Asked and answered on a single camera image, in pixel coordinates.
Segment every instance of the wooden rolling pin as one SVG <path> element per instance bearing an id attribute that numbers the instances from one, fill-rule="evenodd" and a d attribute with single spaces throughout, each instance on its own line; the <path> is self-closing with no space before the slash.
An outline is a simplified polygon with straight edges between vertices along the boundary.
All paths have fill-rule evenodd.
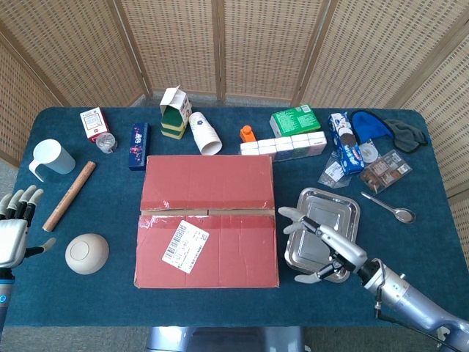
<path id="1" fill-rule="evenodd" d="M 80 174 L 70 186 L 67 193 L 53 210 L 51 216 L 49 216 L 49 219 L 47 219 L 47 221 L 44 223 L 43 230 L 50 232 L 54 229 L 60 218 L 63 217 L 65 211 L 67 211 L 68 207 L 70 204 L 72 204 L 78 192 L 81 190 L 81 187 L 83 187 L 86 180 L 88 180 L 88 177 L 91 175 L 95 167 L 96 164 L 92 161 L 88 161 L 86 163 L 85 167 L 81 170 Z"/>

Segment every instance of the cup handle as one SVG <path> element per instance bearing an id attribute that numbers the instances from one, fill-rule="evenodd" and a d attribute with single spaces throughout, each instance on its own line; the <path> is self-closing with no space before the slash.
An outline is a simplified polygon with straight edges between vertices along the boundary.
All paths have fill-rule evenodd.
<path id="1" fill-rule="evenodd" d="M 29 164 L 29 171 L 32 172 L 34 174 L 34 176 L 39 178 L 39 181 L 44 182 L 42 176 L 39 175 L 38 172 L 36 172 L 36 169 L 40 164 L 41 163 L 39 161 L 37 161 L 36 159 L 33 159 L 33 161 Z"/>

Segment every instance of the small red box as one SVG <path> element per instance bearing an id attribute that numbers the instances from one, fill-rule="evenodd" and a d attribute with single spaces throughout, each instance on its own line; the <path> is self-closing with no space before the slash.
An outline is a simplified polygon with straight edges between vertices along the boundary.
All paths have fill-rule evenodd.
<path id="1" fill-rule="evenodd" d="M 96 138 L 104 133 L 109 132 L 108 123 L 104 118 L 104 114 L 100 108 L 94 108 L 80 113 L 81 122 L 85 129 L 86 137 L 92 143 L 96 142 Z"/>

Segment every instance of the metal spoon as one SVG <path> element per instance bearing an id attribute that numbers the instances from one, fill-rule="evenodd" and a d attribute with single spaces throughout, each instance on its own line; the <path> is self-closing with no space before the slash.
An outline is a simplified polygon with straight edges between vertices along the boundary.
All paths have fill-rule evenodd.
<path id="1" fill-rule="evenodd" d="M 383 208 L 389 210 L 390 212 L 392 212 L 392 214 L 394 214 L 396 219 L 398 219 L 400 222 L 403 222 L 405 224 L 411 224 L 416 220 L 416 215 L 409 209 L 405 209 L 405 208 L 394 209 L 394 208 L 391 208 L 386 203 L 381 202 L 380 200 L 370 196 L 369 194 L 366 194 L 365 192 L 361 192 L 361 195 L 375 202 L 376 204 L 381 205 Z"/>

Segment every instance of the blue tablecloth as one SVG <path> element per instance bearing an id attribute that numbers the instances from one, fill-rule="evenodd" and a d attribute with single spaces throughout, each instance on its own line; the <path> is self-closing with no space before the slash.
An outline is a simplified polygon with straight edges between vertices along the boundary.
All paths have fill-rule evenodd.
<path id="1" fill-rule="evenodd" d="M 139 290 L 133 286 L 136 232 L 144 172 L 128 169 L 130 132 L 135 122 L 152 127 L 153 155 L 198 154 L 190 129 L 182 140 L 160 134 L 158 108 L 104 109 L 119 146 L 113 154 L 101 153 L 86 140 L 79 113 L 87 108 L 50 108 L 42 111 L 32 128 L 16 188 L 35 184 L 44 188 L 32 223 L 29 245 L 57 237 L 48 253 L 30 258 L 14 270 L 16 286 L 7 325 L 28 326 L 372 326 L 374 297 L 360 280 L 351 276 L 343 284 L 321 282 L 302 285 L 293 280 L 297 272 L 284 260 L 288 221 L 277 217 L 280 288 Z M 221 154 L 237 154 L 239 130 L 249 124 L 258 139 L 273 137 L 268 124 L 272 108 L 194 109 L 205 114 L 217 130 L 224 147 Z M 328 146 L 319 156 L 274 163 L 276 207 L 296 206 L 306 187 L 331 191 L 317 183 L 333 149 L 326 119 L 338 109 L 316 109 L 326 131 Z M 408 110 L 373 110 L 382 118 L 404 120 L 425 131 L 420 114 Z M 41 183 L 28 170 L 34 146 L 43 139 L 60 141 L 76 159 L 68 175 L 41 170 Z M 392 149 L 387 137 L 376 139 L 381 153 Z M 413 171 L 385 190 L 379 198 L 417 214 L 415 224 L 401 224 L 388 211 L 360 195 L 367 188 L 354 176 L 346 188 L 333 190 L 351 197 L 361 206 L 357 244 L 369 257 L 380 257 L 396 272 L 405 272 L 412 285 L 445 309 L 469 318 L 469 275 L 446 200 L 432 146 L 403 155 Z M 88 161 L 97 168 L 68 212 L 52 233 L 41 227 Z M 77 235 L 96 232 L 110 247 L 106 265 L 97 273 L 80 276 L 64 259 L 65 248 Z"/>

